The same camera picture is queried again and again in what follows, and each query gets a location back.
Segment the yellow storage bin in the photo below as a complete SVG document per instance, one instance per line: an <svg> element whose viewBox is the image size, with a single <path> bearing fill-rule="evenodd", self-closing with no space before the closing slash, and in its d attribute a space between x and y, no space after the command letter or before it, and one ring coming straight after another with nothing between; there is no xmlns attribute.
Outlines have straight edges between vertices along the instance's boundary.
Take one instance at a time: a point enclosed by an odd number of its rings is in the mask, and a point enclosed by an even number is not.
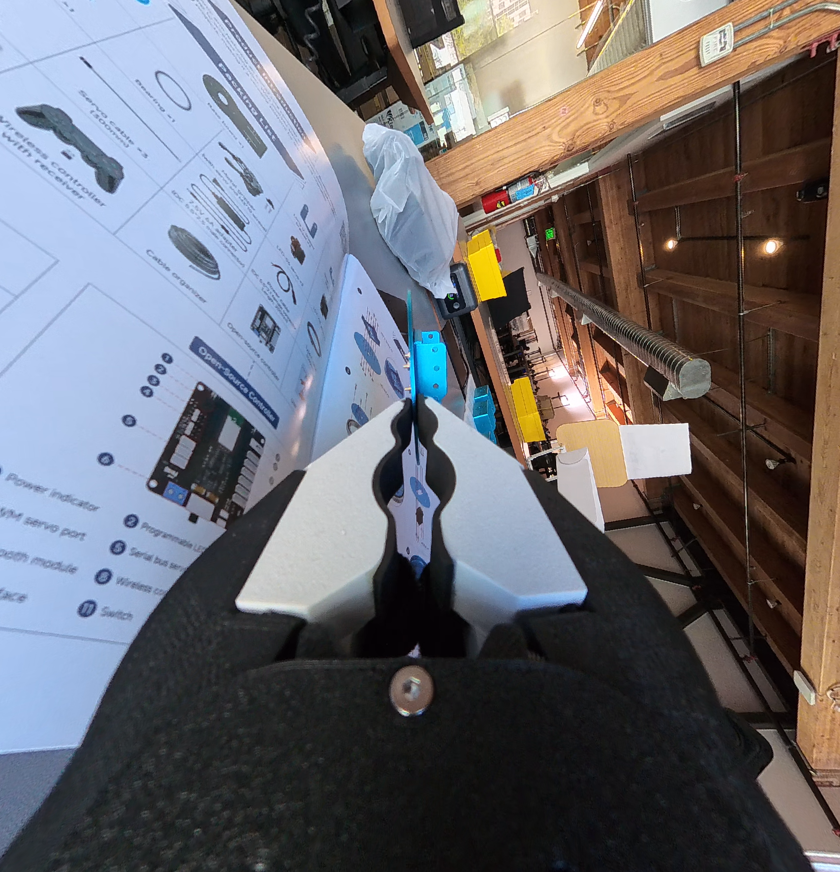
<svg viewBox="0 0 840 872"><path fill-rule="evenodd" d="M468 240L465 259L476 295L481 302L506 296L495 240L489 229Z"/></svg>
<svg viewBox="0 0 840 872"><path fill-rule="evenodd" d="M510 385L510 390L521 441L527 444L546 441L546 431L530 378L517 378Z"/></svg>

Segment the grey device with green display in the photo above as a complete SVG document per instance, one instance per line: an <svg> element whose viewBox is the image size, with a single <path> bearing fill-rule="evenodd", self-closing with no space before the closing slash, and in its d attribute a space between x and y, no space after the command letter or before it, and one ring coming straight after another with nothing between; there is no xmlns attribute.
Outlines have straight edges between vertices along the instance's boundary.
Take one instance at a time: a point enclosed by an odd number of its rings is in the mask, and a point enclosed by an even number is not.
<svg viewBox="0 0 840 872"><path fill-rule="evenodd" d="M479 300L469 267L464 262L450 266L450 292L435 299L440 318L452 320L478 308Z"/></svg>

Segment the white hanging panel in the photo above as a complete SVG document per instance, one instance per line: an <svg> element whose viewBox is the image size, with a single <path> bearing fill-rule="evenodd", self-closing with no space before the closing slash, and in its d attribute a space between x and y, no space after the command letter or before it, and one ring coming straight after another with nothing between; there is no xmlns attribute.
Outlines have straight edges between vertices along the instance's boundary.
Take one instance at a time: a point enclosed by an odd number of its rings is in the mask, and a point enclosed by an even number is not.
<svg viewBox="0 0 840 872"><path fill-rule="evenodd" d="M626 475L629 480L669 478L691 474L687 423L620 426Z"/></svg>

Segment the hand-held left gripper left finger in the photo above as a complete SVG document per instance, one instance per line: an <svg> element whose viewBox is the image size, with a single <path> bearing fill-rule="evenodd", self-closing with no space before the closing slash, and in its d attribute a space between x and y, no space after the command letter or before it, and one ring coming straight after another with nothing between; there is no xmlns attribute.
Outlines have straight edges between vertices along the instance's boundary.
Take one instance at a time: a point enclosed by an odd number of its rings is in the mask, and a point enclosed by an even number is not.
<svg viewBox="0 0 840 872"><path fill-rule="evenodd" d="M236 598L246 613L369 622L403 587L389 503L403 485L403 402L311 462Z"/></svg>

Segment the white curved panel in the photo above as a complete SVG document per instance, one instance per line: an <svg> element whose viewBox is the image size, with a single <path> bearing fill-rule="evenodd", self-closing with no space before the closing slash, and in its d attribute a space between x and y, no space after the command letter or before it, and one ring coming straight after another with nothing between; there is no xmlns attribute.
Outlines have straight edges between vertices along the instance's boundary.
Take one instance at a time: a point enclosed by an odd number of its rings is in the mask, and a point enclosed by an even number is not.
<svg viewBox="0 0 840 872"><path fill-rule="evenodd" d="M556 467L559 494L604 533L606 525L588 449L559 451Z"/></svg>

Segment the red fire extinguisher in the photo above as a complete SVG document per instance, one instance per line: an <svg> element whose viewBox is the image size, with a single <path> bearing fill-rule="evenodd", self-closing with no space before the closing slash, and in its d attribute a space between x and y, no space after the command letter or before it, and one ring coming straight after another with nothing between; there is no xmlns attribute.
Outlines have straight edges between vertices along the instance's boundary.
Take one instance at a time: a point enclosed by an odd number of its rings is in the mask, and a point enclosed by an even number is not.
<svg viewBox="0 0 840 872"><path fill-rule="evenodd" d="M484 213L494 213L534 197L538 192L538 175L529 173L482 197Z"/></svg>

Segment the silver flexible duct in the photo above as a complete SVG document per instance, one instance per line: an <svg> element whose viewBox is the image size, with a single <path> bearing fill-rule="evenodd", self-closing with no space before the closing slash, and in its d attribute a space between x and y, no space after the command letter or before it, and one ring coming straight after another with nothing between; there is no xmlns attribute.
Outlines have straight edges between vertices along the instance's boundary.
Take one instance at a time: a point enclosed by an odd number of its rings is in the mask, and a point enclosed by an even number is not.
<svg viewBox="0 0 840 872"><path fill-rule="evenodd" d="M625 352L646 365L644 383L661 401L701 398L711 389L711 367L707 360L555 277L537 272L536 278L552 294L571 305L585 322L594 324Z"/></svg>

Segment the wooden edged desk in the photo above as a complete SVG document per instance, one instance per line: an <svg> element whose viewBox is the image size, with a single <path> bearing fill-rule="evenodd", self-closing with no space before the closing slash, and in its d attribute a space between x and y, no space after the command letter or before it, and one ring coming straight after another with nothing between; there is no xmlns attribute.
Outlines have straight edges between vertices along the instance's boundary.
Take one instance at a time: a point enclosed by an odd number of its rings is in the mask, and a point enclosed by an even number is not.
<svg viewBox="0 0 840 872"><path fill-rule="evenodd" d="M434 118L400 4L397 1L374 1L373 4L389 53L390 84L399 99L421 113L425 122L430 125Z"/></svg>

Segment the beige hanging panel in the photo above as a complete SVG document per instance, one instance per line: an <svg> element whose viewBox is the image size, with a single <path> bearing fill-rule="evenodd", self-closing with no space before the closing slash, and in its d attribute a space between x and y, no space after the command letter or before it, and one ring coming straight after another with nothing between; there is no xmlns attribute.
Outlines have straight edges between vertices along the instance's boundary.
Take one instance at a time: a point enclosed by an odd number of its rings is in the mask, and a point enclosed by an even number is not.
<svg viewBox="0 0 840 872"><path fill-rule="evenodd" d="M621 425L614 419L593 419L561 424L556 440L565 452L587 450L598 487L619 487L628 482Z"/></svg>

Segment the blue round metal plate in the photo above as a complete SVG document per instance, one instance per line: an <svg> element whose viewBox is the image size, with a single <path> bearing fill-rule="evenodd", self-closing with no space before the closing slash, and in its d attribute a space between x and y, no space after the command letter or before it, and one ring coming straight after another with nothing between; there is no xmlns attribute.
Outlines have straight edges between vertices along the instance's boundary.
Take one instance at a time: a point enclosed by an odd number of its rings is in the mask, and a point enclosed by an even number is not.
<svg viewBox="0 0 840 872"><path fill-rule="evenodd" d="M409 375L412 413L412 435L414 440L414 458L419 462L419 437L418 437L418 389L417 389L417 364L415 355L415 331L412 305L412 291L409 289L406 295L406 312L408 325L408 354Z"/></svg>

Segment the white plastic wrapped bundle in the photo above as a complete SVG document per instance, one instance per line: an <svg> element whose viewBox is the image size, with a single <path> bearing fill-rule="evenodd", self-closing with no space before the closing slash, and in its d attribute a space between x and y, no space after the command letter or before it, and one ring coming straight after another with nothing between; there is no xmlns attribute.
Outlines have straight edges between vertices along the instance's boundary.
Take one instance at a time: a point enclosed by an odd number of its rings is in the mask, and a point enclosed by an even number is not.
<svg viewBox="0 0 840 872"><path fill-rule="evenodd" d="M447 297L458 236L455 202L406 134L368 123L362 142L376 181L371 212L382 239L418 284L437 299Z"/></svg>

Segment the white instruction booklet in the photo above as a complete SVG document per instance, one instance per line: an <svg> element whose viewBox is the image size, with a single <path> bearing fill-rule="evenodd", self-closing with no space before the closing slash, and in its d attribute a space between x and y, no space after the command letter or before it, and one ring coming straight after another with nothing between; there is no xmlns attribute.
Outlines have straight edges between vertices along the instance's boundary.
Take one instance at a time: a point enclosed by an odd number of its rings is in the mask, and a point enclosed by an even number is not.
<svg viewBox="0 0 840 872"><path fill-rule="evenodd" d="M363 126L233 2L0 2L0 755L404 398Z"/></svg>

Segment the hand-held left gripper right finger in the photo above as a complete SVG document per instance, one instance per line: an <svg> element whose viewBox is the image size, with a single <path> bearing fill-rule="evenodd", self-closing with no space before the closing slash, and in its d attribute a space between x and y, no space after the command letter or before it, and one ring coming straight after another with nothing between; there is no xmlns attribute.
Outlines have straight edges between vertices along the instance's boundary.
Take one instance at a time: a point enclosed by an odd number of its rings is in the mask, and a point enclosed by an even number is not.
<svg viewBox="0 0 840 872"><path fill-rule="evenodd" d="M582 607L588 588L521 465L430 399L425 449L439 499L429 565L436 604L472 631Z"/></svg>

